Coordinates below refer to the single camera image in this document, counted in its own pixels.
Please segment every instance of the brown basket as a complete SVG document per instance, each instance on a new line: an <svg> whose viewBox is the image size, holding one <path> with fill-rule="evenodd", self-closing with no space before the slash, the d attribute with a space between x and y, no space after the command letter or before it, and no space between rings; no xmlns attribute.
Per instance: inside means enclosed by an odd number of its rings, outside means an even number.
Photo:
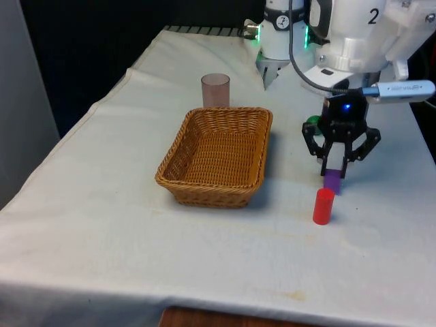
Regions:
<svg viewBox="0 0 436 327"><path fill-rule="evenodd" d="M273 114L263 108L187 113L156 181L181 204L242 208L264 181Z"/></svg>

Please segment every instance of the black cable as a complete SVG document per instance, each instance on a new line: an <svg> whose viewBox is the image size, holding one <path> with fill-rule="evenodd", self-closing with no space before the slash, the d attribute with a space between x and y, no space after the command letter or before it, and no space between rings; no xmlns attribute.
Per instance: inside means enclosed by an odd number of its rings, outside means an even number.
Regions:
<svg viewBox="0 0 436 327"><path fill-rule="evenodd" d="M293 49L293 44L294 44L294 23L292 22L292 3L293 0L289 0L289 59L291 61L292 67L294 68L295 72L301 77L302 80L304 80L307 84L309 84L311 87L321 90L321 91L325 91L325 92L329 92L329 93L334 93L334 94L358 94L358 95L363 95L363 91L362 88L359 89L336 89L336 88L332 88L332 87L323 87L322 85L318 85L315 82L313 82L312 80L309 80L306 75L304 75L304 73L300 70L300 68L298 68L297 66L297 62L295 62L295 58L294 58L294 49Z"/></svg>

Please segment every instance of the plastic cup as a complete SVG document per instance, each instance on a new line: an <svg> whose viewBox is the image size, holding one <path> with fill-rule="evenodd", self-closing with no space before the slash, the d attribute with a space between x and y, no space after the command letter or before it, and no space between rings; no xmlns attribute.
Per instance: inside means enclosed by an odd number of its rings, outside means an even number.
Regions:
<svg viewBox="0 0 436 327"><path fill-rule="evenodd" d="M208 74L202 77L203 107L230 107L230 77Z"/></svg>

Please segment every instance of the table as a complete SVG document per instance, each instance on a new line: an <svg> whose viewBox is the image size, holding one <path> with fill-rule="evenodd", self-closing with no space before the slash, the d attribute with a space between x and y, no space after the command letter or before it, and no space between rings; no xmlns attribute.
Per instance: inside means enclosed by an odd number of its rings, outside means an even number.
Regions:
<svg viewBox="0 0 436 327"><path fill-rule="evenodd" d="M382 140L349 168L332 222L315 225L322 178L301 124L322 98L290 67L264 91L257 50L159 34L1 211L0 322L152 326L178 305L325 326L435 325L436 169L409 106L370 108ZM274 114L266 180L239 211L180 206L154 181L210 72L230 76L233 106Z"/></svg>
<svg viewBox="0 0 436 327"><path fill-rule="evenodd" d="M203 311L186 308L169 308L162 313L159 327L315 327L294 322L280 322L243 315Z"/></svg>

